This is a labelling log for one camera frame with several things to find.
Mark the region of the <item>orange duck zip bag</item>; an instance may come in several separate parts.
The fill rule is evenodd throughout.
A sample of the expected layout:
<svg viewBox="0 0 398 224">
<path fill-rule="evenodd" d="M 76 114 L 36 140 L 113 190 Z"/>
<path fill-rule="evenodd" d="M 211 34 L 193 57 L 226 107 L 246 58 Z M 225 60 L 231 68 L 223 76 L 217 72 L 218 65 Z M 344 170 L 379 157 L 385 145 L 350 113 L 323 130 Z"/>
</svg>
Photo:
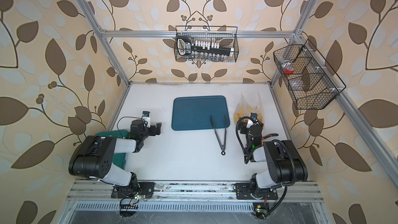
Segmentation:
<svg viewBox="0 0 398 224">
<path fill-rule="evenodd" d="M 239 103 L 234 112 L 234 123 L 237 124 L 241 117 L 249 117 L 254 112 L 253 108 L 248 104 L 243 94 L 241 94 Z"/>
</svg>

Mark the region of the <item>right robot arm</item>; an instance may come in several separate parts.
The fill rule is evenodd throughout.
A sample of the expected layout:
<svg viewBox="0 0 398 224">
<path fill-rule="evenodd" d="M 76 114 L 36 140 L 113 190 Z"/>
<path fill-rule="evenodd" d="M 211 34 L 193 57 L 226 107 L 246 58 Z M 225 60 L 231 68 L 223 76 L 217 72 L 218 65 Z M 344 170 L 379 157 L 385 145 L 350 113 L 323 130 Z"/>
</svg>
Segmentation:
<svg viewBox="0 0 398 224">
<path fill-rule="evenodd" d="M 278 140 L 276 133 L 263 135 L 263 124 L 245 121 L 237 128 L 244 134 L 244 162 L 265 162 L 264 172 L 250 179 L 250 191 L 256 198 L 282 186 L 292 186 L 308 179 L 308 169 L 291 140 Z"/>
</svg>

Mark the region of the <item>clear duck zip bag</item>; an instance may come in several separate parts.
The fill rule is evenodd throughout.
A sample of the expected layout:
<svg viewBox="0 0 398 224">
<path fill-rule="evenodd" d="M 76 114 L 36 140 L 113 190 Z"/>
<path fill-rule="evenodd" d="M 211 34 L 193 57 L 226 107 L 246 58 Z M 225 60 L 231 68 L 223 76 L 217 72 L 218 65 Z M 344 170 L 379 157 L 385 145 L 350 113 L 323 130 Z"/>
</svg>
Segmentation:
<svg viewBox="0 0 398 224">
<path fill-rule="evenodd" d="M 255 113 L 258 115 L 258 120 L 264 122 L 263 104 L 260 94 L 258 93 L 258 104 L 255 106 Z"/>
</svg>

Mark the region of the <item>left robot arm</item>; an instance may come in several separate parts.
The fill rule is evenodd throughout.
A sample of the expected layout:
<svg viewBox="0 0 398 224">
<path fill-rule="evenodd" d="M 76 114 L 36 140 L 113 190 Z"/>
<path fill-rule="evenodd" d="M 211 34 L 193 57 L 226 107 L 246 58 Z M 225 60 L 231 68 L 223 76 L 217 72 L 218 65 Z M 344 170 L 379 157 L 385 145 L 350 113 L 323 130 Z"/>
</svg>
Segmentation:
<svg viewBox="0 0 398 224">
<path fill-rule="evenodd" d="M 114 155 L 119 153 L 137 153 L 149 136 L 161 134 L 162 123 L 148 125 L 147 119 L 135 119 L 131 123 L 129 138 L 114 136 L 88 136 L 75 150 L 70 159 L 70 175 L 96 178 L 117 187 L 138 187 L 136 175 L 113 163 Z"/>
</svg>

